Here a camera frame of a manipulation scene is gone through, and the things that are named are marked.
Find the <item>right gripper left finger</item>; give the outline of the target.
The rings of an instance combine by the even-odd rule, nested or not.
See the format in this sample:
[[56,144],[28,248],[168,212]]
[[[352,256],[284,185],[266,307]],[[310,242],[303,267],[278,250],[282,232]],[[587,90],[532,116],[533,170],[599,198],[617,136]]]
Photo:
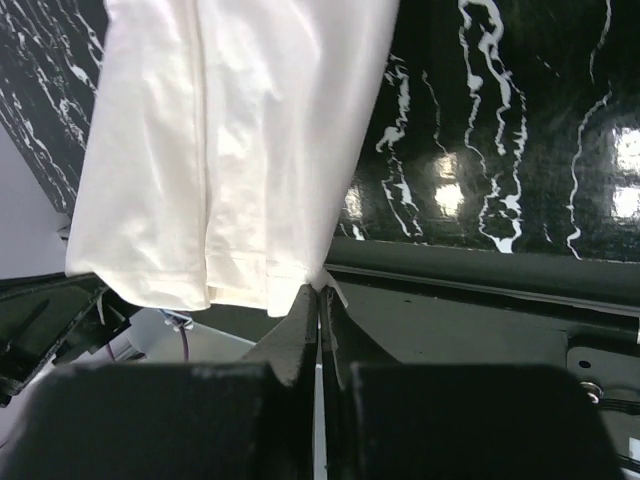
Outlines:
[[75,364],[41,380],[5,479],[309,479],[318,299],[230,363]]

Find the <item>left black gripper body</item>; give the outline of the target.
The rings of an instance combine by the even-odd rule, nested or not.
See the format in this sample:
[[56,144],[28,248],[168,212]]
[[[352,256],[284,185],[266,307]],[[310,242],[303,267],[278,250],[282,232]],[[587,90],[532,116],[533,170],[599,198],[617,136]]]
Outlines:
[[1,403],[9,404],[49,362],[69,363],[106,346],[139,310],[93,274],[3,280]]

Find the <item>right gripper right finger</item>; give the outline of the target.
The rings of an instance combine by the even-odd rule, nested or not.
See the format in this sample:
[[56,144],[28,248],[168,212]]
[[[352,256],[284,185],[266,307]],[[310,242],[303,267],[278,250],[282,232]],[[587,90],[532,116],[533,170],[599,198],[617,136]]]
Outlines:
[[320,296],[331,479],[620,479],[586,389],[536,365],[403,364]]

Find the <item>white printed t-shirt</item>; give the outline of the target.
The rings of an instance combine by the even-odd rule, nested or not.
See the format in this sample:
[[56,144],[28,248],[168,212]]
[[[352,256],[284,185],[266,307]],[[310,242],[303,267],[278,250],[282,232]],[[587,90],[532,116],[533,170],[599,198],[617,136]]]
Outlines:
[[141,307],[285,316],[324,268],[395,1],[109,1],[66,249]]

